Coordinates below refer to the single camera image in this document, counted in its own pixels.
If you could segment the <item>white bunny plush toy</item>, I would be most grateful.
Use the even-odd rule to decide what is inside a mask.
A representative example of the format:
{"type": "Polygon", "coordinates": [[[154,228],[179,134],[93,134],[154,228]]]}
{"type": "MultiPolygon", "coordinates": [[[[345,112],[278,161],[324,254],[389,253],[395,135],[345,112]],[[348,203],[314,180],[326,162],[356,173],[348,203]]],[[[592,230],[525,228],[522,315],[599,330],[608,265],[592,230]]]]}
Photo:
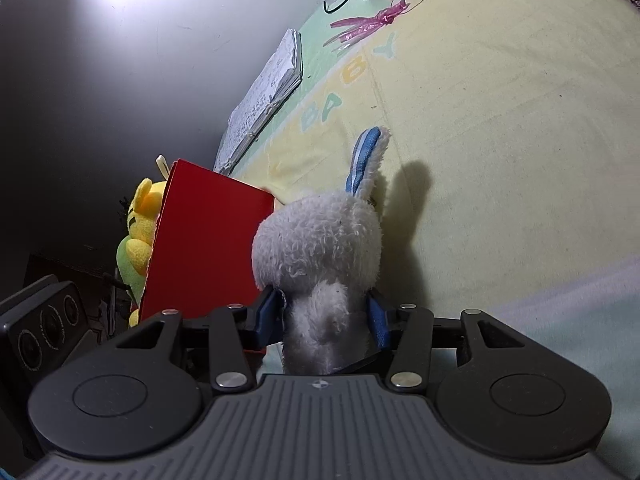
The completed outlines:
{"type": "Polygon", "coordinates": [[[366,296],[380,272],[382,228],[371,203],[390,133],[360,134],[344,188],[309,195],[270,214],[257,229],[252,267],[258,287],[288,298],[283,368],[329,375],[369,347],[366,296]]]}

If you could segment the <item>yellow tiger plush toy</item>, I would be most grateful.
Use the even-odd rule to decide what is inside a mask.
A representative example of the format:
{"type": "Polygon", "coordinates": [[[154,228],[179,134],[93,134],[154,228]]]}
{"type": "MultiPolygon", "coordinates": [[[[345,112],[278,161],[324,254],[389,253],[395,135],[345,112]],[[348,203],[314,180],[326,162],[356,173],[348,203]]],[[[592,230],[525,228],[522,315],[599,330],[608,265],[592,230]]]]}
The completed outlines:
{"type": "Polygon", "coordinates": [[[164,192],[169,178],[169,166],[163,155],[156,158],[156,166],[162,177],[153,182],[143,179],[138,185],[126,214],[127,235],[117,247],[116,264],[119,275],[128,287],[132,307],[128,326],[139,323],[142,294],[151,261],[156,222],[163,205],[164,192]]]}

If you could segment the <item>red cardboard box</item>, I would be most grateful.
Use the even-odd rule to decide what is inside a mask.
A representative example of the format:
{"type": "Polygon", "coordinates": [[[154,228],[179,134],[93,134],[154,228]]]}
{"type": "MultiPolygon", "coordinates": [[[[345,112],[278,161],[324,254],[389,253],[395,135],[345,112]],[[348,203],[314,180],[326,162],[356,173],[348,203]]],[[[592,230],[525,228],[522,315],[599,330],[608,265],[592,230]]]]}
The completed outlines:
{"type": "Polygon", "coordinates": [[[155,229],[139,320],[167,309],[201,318],[259,295],[252,271],[258,226],[274,211],[267,191],[179,159],[155,229]]]}

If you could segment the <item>black speaker device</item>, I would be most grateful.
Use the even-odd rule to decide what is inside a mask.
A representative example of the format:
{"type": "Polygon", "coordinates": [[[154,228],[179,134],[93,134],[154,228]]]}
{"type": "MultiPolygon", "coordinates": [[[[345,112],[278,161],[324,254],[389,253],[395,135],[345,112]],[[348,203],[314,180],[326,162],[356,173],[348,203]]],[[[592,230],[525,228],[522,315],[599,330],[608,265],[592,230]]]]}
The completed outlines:
{"type": "Polygon", "coordinates": [[[1,370],[36,378],[60,366],[90,330],[87,301],[47,275],[1,303],[1,370]]]}

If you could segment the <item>baby print blanket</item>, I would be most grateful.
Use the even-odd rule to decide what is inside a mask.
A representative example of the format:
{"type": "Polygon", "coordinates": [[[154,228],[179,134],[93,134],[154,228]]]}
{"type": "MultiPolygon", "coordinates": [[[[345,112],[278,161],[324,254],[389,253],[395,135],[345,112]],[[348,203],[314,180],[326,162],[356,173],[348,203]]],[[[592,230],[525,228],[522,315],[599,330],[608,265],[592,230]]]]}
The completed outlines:
{"type": "Polygon", "coordinates": [[[495,315],[597,375],[599,451],[639,472],[639,12],[626,0],[352,0],[407,11],[356,46],[303,24],[304,82],[235,166],[282,202],[341,188],[390,132],[378,287],[495,315]]]}

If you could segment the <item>handwritten paper notebook stack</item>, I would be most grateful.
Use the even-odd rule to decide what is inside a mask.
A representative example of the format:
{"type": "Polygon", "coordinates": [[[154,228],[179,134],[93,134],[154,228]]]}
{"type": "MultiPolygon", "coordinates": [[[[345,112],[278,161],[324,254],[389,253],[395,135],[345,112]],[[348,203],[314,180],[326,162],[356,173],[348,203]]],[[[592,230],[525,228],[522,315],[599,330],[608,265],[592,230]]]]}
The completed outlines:
{"type": "Polygon", "coordinates": [[[303,79],[302,36],[288,29],[241,102],[232,110],[213,170],[230,174],[256,136],[303,79]]]}

